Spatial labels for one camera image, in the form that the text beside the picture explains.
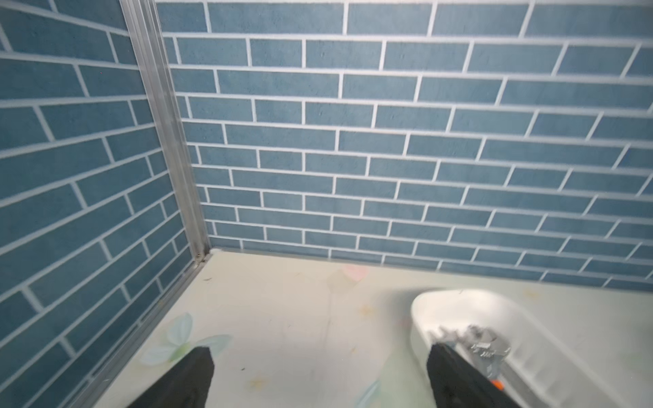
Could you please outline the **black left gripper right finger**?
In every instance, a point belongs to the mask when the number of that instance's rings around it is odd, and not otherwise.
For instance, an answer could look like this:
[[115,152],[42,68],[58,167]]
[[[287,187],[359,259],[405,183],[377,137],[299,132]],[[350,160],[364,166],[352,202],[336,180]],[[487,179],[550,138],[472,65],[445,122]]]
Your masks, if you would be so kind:
[[438,408],[520,407],[445,343],[432,345],[426,369]]

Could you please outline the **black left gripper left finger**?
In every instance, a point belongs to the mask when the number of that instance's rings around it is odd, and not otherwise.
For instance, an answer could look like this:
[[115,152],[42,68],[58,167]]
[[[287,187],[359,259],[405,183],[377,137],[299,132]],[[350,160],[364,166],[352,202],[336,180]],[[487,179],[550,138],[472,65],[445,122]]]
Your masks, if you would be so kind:
[[205,407],[213,375],[210,348],[195,347],[129,408]]

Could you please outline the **orange handled adjustable wrench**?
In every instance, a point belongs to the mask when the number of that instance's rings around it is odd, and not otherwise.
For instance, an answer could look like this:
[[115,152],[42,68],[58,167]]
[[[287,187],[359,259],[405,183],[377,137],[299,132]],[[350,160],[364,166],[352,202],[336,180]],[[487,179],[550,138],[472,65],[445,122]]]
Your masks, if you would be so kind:
[[469,325],[460,332],[440,326],[430,333],[430,339],[432,343],[444,343],[452,348],[497,389],[505,391],[500,374],[503,362],[511,351],[511,346],[493,329]]

